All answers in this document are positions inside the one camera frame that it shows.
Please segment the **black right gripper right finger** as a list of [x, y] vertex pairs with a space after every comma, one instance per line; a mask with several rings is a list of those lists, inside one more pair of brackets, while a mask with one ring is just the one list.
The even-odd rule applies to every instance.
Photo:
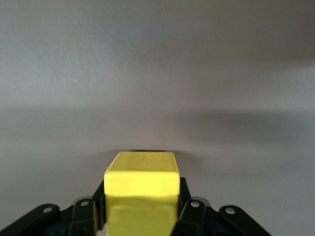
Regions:
[[187, 181], [180, 178], [179, 218], [173, 236], [268, 236], [251, 216], [238, 206], [222, 206], [215, 211], [190, 195]]

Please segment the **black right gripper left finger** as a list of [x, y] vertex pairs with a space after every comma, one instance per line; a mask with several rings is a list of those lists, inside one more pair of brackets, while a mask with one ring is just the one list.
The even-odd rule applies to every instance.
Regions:
[[35, 207], [4, 228], [6, 236], [95, 236], [106, 223], [104, 182], [91, 197], [64, 210], [55, 204]]

